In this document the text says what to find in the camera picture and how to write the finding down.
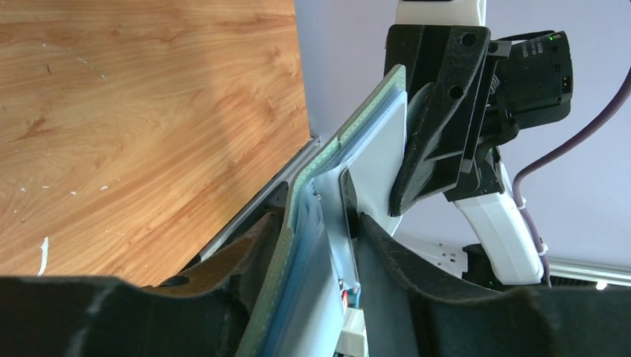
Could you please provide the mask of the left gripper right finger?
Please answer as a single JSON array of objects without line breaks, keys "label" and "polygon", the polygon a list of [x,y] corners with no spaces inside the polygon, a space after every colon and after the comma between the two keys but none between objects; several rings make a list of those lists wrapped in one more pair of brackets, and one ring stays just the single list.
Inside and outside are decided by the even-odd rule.
[{"label": "left gripper right finger", "polygon": [[356,263],[371,356],[628,356],[630,291],[522,287],[457,278],[356,223]]}]

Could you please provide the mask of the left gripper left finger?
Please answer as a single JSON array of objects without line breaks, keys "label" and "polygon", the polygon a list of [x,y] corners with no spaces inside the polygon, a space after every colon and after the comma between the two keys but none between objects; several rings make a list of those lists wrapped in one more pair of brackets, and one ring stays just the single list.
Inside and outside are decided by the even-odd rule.
[{"label": "left gripper left finger", "polygon": [[138,287],[116,277],[1,279],[3,356],[234,356],[263,288],[283,211],[214,256]]}]

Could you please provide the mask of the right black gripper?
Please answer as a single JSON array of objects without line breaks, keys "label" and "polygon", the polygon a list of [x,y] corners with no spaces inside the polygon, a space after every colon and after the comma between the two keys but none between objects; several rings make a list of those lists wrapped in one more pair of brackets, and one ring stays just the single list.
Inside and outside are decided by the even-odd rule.
[{"label": "right black gripper", "polygon": [[406,145],[389,210],[443,194],[450,202],[504,193],[499,147],[521,130],[571,109],[566,34],[552,30],[492,39],[463,25],[393,25],[388,68],[406,70]]}]

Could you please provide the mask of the green card holder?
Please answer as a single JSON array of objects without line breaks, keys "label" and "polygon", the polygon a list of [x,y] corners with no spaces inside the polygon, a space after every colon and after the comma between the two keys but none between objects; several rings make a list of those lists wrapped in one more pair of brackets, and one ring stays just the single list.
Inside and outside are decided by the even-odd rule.
[{"label": "green card holder", "polygon": [[345,324],[344,291],[359,285],[342,182],[356,207],[389,234],[388,199],[406,145],[406,70],[394,66],[294,176],[284,222],[239,356],[333,356]]}]

